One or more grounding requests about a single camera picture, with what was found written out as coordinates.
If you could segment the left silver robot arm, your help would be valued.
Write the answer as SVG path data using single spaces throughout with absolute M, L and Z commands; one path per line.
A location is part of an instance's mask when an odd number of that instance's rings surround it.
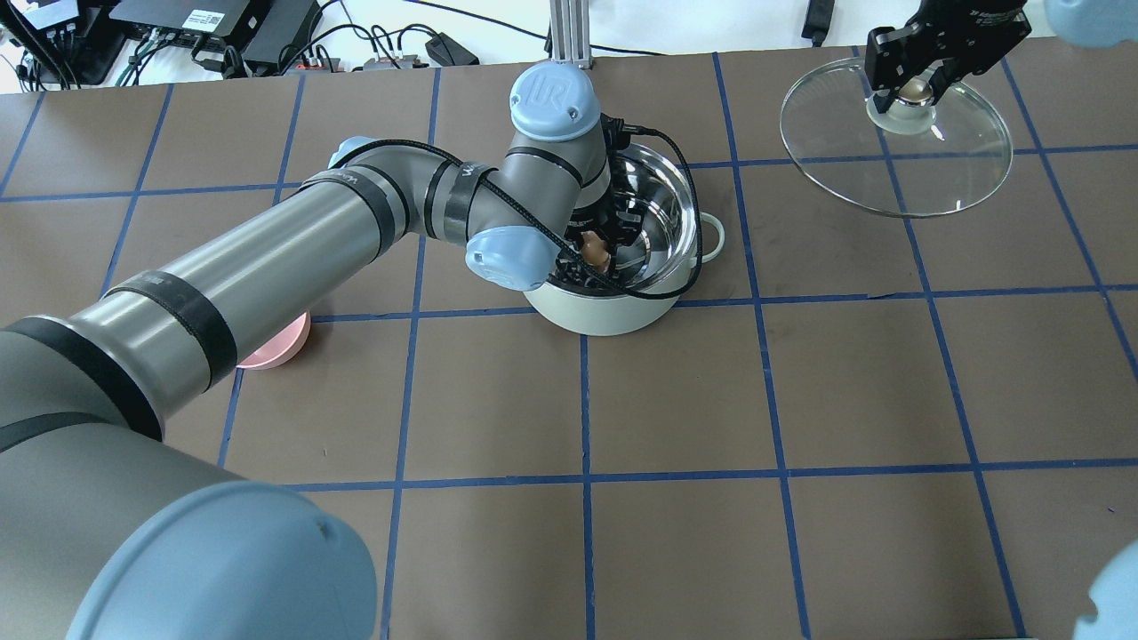
M 373 557 L 296 491 L 170 448 L 165 422 L 409 233 L 533 292 L 605 202 L 629 126 L 584 69 L 509 89 L 497 169 L 345 140 L 291 196 L 76 315 L 3 328 L 5 639 L 366 639 Z

